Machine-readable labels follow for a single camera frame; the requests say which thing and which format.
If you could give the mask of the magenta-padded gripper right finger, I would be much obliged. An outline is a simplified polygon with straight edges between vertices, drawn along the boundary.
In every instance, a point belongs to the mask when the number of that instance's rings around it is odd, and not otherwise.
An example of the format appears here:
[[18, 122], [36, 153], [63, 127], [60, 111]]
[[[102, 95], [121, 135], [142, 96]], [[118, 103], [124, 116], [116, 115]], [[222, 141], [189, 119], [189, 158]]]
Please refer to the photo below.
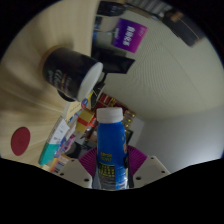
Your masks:
[[170, 174], [156, 156], [146, 156], [133, 146], [127, 149], [130, 188], [141, 188]]

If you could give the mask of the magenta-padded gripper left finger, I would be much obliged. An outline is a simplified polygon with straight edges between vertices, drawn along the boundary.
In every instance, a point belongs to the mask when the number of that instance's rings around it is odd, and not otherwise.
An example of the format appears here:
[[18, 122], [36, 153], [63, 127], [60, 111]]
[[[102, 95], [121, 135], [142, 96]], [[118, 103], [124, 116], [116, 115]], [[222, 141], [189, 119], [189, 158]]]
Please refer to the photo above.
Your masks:
[[97, 148], [92, 148], [79, 156], [71, 158], [60, 170], [58, 176], [83, 188], [97, 189]]

